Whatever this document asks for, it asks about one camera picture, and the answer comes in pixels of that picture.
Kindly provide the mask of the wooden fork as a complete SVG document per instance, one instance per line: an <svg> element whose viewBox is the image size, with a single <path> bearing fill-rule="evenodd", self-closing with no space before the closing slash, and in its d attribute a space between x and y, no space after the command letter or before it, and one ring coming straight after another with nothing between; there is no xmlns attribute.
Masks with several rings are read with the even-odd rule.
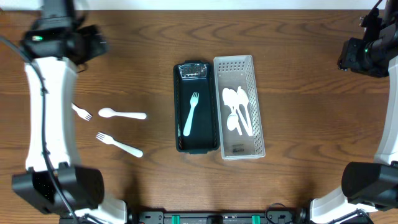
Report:
<svg viewBox="0 0 398 224"><path fill-rule="evenodd" d="M194 92L190 99L190 111L189 111L188 118L186 120L184 129L183 129L184 136L190 135L190 131L192 128L193 114L194 114L195 107L198 104L198 99L199 99L199 92Z"/></svg>
<svg viewBox="0 0 398 224"><path fill-rule="evenodd" d="M77 107L74 103L72 103L72 109L77 113L77 115L84 119L85 121L89 121L92 118L92 115L82 108Z"/></svg>
<svg viewBox="0 0 398 224"><path fill-rule="evenodd" d="M107 135L105 133L98 132L96 134L96 139L99 139L101 142L103 142L105 144L114 145L116 147L119 147L123 151L126 151L135 157L140 158L144 155L144 153L140 149L137 149L137 148L129 146L127 144L118 142L113 137L111 137L110 135Z"/></svg>

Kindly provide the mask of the black perforated plastic basket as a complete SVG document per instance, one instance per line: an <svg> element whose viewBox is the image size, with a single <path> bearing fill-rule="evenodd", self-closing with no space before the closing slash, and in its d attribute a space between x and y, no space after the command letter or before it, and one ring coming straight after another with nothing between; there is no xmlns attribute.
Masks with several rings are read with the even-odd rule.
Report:
<svg viewBox="0 0 398 224"><path fill-rule="evenodd" d="M220 146L213 66L201 60L176 64L174 73L175 141L178 152L206 154ZM183 129L190 111L190 99L199 92L189 136Z"/></svg>

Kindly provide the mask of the white plastic spoon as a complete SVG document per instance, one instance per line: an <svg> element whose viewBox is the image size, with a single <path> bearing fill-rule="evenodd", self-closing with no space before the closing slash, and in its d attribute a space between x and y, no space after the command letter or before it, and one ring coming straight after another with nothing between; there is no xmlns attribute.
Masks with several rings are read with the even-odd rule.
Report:
<svg viewBox="0 0 398 224"><path fill-rule="evenodd" d="M234 103L233 97L231 96L231 90L229 88L223 89L222 97L223 97L224 105L226 105L226 106L233 105L234 110L235 110L235 103Z"/></svg>
<svg viewBox="0 0 398 224"><path fill-rule="evenodd" d="M236 95L236 101L238 102L239 105L241 105L240 99L239 99L239 96L238 96L237 92L234 92L234 93ZM245 115L245 119L244 119L243 123L244 123L245 130L246 130L246 132L248 134L249 130L248 130L248 126L247 126L247 123L246 123L246 115Z"/></svg>
<svg viewBox="0 0 398 224"><path fill-rule="evenodd" d="M234 110L233 105L228 105L228 106L231 109L231 114L227 118L227 127L230 131L233 131L234 129L236 129L238 131L238 134L241 136L242 131L241 131L241 127L239 125L239 117L236 114L236 111Z"/></svg>
<svg viewBox="0 0 398 224"><path fill-rule="evenodd" d="M248 95L247 95L247 93L242 89L241 86L238 86L237 94L238 94L238 96L239 96L240 103L244 106L244 109L245 109L246 123L247 123L248 130L249 130L248 135L249 135L249 136L252 136L252 135L253 135L253 131L252 131L251 119L250 119L249 110L248 110L248 104L249 104Z"/></svg>

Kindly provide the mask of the clear perforated plastic basket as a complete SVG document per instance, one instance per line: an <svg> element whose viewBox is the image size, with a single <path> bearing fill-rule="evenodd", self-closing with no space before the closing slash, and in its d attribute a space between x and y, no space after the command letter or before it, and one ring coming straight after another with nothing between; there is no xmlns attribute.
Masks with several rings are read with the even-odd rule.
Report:
<svg viewBox="0 0 398 224"><path fill-rule="evenodd" d="M257 96L254 64L251 55L236 55L215 57L213 60L215 72L216 97L218 103L218 120L221 138L221 155L224 160L258 159L266 155L264 136L262 132L261 114ZM244 106L236 101L238 86L247 93L248 110L251 119L253 135L248 136L245 127ZM231 113L229 106L224 105L222 91L231 90L235 110L239 116L242 136L235 129L230 131L226 125Z"/></svg>

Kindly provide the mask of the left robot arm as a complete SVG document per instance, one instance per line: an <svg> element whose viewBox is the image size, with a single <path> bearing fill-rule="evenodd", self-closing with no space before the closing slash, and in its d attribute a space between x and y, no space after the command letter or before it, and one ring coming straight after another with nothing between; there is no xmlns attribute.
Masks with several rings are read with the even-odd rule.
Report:
<svg viewBox="0 0 398 224"><path fill-rule="evenodd" d="M127 204L104 190L101 172L85 167L75 142L73 91L80 65L104 54L98 28L84 26L72 0L45 1L16 52L30 93L30 144L13 191L60 223L129 223Z"/></svg>

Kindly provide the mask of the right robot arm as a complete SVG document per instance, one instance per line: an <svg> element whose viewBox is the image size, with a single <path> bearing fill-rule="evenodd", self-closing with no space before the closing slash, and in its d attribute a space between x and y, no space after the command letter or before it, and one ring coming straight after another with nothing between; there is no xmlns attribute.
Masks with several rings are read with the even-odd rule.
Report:
<svg viewBox="0 0 398 224"><path fill-rule="evenodd" d="M366 162L349 162L339 186L312 199L295 217L296 223L371 223L370 214L397 208L397 1L375 4L360 19L361 38L344 44L337 65L355 75L388 81L384 121L379 134L358 139L373 152Z"/></svg>

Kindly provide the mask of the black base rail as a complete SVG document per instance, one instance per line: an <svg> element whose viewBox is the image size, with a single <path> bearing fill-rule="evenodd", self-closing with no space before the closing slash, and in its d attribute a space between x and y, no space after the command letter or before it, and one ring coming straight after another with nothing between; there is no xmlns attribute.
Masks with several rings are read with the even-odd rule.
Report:
<svg viewBox="0 0 398 224"><path fill-rule="evenodd" d="M95 218L93 215L83 215L79 223L111 223ZM315 223L307 218L303 209L298 218L283 209L266 210L263 213L164 213L164 212L142 212L139 215L129 214L127 222L133 224L293 224L293 223ZM357 210L349 215L343 216L327 223L348 224L370 224L374 223L368 213Z"/></svg>

